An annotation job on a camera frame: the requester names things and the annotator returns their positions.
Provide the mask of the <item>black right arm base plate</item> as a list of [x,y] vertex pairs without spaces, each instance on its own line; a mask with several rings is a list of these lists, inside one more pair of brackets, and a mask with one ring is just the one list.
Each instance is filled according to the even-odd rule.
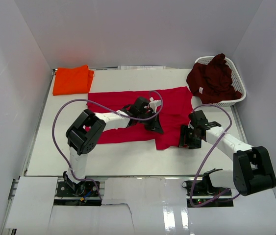
[[[190,192],[191,186],[193,184],[193,180],[186,180],[183,181],[181,187],[186,190],[186,200],[187,200],[187,207],[192,208],[193,206],[190,203]],[[202,179],[199,177],[196,181],[194,186],[194,192],[192,196],[192,203],[196,205],[201,205],[202,203],[212,199],[214,196],[218,195],[225,191],[225,188],[217,188],[213,189],[211,193],[207,191],[207,186],[205,183],[202,183]],[[231,200],[233,197],[231,190],[227,191],[218,199],[210,202],[209,204],[203,205],[203,208],[216,208],[216,207],[233,207],[234,203]]]

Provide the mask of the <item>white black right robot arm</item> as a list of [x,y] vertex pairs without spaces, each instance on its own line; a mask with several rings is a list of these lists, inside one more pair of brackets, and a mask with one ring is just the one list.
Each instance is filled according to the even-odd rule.
[[227,155],[232,160],[233,169],[212,169],[205,172],[197,183],[183,183],[182,187],[188,193],[216,195],[222,189],[230,188],[247,196],[276,187],[275,172],[265,147],[254,147],[238,140],[219,123],[209,122],[202,110],[192,112],[189,119],[189,125],[181,127],[179,145],[199,149],[205,141]]

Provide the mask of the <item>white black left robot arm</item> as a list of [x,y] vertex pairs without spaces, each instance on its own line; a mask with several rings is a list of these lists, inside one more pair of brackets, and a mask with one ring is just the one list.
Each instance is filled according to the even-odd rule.
[[159,113],[162,99],[138,97],[133,104],[109,113],[95,113],[84,110],[66,132],[70,148],[69,169],[64,172],[64,181],[73,195],[84,191],[83,179],[88,154],[95,148],[103,132],[130,128],[142,124],[147,131],[163,134]]

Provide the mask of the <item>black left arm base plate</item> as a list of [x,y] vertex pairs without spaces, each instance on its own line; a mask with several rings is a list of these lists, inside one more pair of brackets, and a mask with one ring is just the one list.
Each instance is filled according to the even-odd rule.
[[92,181],[83,182],[81,187],[73,192],[73,190],[64,181],[57,183],[55,191],[55,206],[101,206],[99,193],[103,197],[104,184],[96,181],[97,186]]

